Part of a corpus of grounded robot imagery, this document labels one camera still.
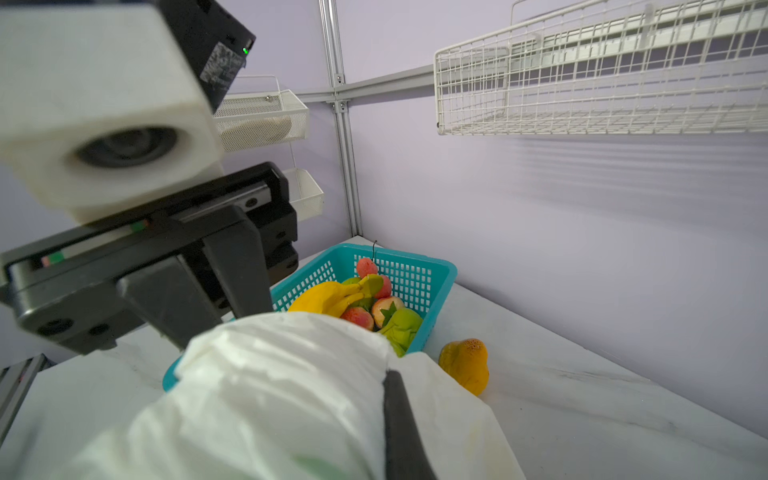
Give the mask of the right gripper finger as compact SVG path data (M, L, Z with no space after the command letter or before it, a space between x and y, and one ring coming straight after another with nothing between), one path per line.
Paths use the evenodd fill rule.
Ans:
M383 381L385 473L389 480L435 480L411 409L402 375L389 370Z

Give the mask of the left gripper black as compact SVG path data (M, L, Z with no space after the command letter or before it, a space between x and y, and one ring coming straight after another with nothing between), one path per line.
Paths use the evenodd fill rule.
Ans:
M142 325L184 350L226 312L273 311L297 224L265 162L3 253L1 301L20 329L78 354Z

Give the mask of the orange fake pear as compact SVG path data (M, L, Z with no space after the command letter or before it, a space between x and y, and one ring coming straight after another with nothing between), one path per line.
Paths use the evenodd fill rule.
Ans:
M479 396L489 382L488 358L486 345L471 338L446 344L439 354L438 365L467 391Z

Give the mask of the white plastic bag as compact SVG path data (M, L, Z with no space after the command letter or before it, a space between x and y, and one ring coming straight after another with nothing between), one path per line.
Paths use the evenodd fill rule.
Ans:
M383 381L403 378L436 479L520 479L492 410L422 353L309 313L195 337L177 384L97 436L56 479L387 479Z

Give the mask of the red white fake strawberry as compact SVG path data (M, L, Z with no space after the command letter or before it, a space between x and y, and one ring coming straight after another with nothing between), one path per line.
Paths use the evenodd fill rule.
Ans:
M391 317L400 309L405 307L404 302L398 297L388 297L377 300L372 308L371 315L374 319L375 328L383 328Z

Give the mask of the dark red fake strawberry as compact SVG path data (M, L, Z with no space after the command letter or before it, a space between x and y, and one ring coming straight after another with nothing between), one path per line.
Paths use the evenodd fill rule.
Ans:
M368 331L373 331L375 320L373 316L362 307L349 307L341 315L341 319L353 323Z

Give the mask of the yellow banana bunch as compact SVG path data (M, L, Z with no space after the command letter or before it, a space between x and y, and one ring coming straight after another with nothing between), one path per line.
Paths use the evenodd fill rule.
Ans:
M288 311L340 318L353 303L374 298L383 286L384 279L379 275L368 275L356 284L320 283L296 298Z

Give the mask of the beige cloth in shelf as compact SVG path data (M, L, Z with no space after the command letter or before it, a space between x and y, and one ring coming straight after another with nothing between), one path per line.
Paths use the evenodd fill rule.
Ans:
M282 142L292 128L287 116L224 121L217 124L227 152L249 150Z

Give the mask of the upper white mesh shelf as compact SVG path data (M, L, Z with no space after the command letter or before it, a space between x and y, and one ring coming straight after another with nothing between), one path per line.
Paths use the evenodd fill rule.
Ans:
M214 114L226 152L307 137L309 108L272 75L238 76Z

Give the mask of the teal plastic basket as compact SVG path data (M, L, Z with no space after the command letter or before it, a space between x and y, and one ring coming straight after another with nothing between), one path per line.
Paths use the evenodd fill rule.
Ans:
M422 318L405 352L421 351L457 277L455 265L445 260L368 245L339 244L274 286L273 309L287 310L301 294L322 282L351 278L358 261L364 257L374 261L379 271L391 280L395 296Z

